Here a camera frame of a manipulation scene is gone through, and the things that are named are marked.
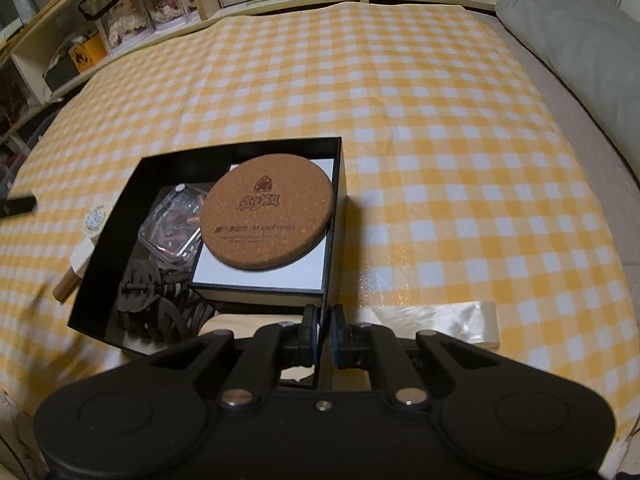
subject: paper box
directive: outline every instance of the paper box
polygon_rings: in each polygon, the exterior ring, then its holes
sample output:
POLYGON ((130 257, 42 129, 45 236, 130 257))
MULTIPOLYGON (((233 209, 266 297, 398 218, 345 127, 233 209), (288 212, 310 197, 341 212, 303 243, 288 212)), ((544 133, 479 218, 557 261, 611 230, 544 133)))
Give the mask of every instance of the paper box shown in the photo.
POLYGON ((114 304, 124 271, 130 260, 147 258, 149 250, 139 242, 138 229, 150 211, 162 200, 164 194, 177 184, 188 183, 208 189, 236 164, 269 153, 292 153, 322 164, 332 172, 334 184, 334 210, 324 240, 316 246, 321 253, 322 266, 317 276, 309 276, 307 288, 280 290, 259 286, 205 286, 203 290, 214 293, 240 293, 231 302, 216 301, 218 314, 287 314, 300 315, 306 304, 315 305, 314 319, 318 326, 320 344, 326 328, 329 304, 337 303, 340 289, 340 265, 342 234, 344 231, 344 202, 346 180, 342 158, 342 139, 322 137, 317 139, 284 139, 261 142, 244 142, 221 146, 207 146, 194 150, 164 153, 145 157, 133 171, 124 187, 109 219, 97 241, 89 261, 68 326, 87 336, 127 351, 150 354, 164 348, 127 335, 115 322, 114 304))
POLYGON ((69 51, 69 57, 78 69, 78 72, 84 72, 92 66, 95 66, 107 57, 107 51, 102 44, 100 34, 95 34, 83 44, 73 47, 69 51))

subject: mattress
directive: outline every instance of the mattress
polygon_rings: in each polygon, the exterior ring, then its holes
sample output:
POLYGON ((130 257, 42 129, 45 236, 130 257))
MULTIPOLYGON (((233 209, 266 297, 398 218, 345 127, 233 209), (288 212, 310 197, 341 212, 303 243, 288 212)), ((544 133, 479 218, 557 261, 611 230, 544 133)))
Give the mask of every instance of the mattress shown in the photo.
POLYGON ((628 434, 638 331, 605 216, 532 79, 457 6, 227 18, 94 76, 20 171, 14 192, 32 190, 37 213, 0 226, 5 389, 32 412, 120 362, 66 327, 70 301, 51 290, 86 208, 114 202, 142 156, 333 135, 350 196, 345 306, 495 301, 499 352, 594 388, 628 434))
POLYGON ((640 325, 640 186, 624 158, 574 94, 495 16, 474 12, 509 47, 526 70, 571 144, 594 195, 602 206, 626 275, 640 325))

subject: cork coaster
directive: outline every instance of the cork coaster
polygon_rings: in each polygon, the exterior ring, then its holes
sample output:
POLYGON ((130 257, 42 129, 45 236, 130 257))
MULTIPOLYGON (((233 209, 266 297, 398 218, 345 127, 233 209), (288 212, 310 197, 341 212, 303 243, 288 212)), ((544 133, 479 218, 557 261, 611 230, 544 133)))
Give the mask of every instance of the cork coaster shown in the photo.
POLYGON ((202 239, 221 262, 269 269, 296 259, 319 239, 334 202, 321 168, 297 155, 263 155, 225 174, 200 213, 202 239))

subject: gray pillow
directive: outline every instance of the gray pillow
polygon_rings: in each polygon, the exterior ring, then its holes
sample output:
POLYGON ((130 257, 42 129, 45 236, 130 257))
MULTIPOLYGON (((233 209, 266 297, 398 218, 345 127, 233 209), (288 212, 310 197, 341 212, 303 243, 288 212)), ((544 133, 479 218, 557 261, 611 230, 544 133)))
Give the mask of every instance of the gray pillow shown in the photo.
POLYGON ((580 99, 640 178, 640 23, 605 0, 500 0, 495 12, 580 99))

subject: printed logo on coaster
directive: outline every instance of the printed logo on coaster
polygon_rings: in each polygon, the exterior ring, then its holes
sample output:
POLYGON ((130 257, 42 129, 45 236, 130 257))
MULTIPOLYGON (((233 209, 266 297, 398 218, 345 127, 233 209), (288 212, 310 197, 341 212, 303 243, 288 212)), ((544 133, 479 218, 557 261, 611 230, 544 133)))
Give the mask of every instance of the printed logo on coaster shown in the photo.
MULTIPOLYGON (((265 193, 273 189, 273 181, 269 175, 265 175, 255 183, 254 193, 265 193)), ((263 206, 280 205, 280 195, 277 193, 266 193, 259 195, 245 195, 238 204, 238 211, 256 211, 263 206)))

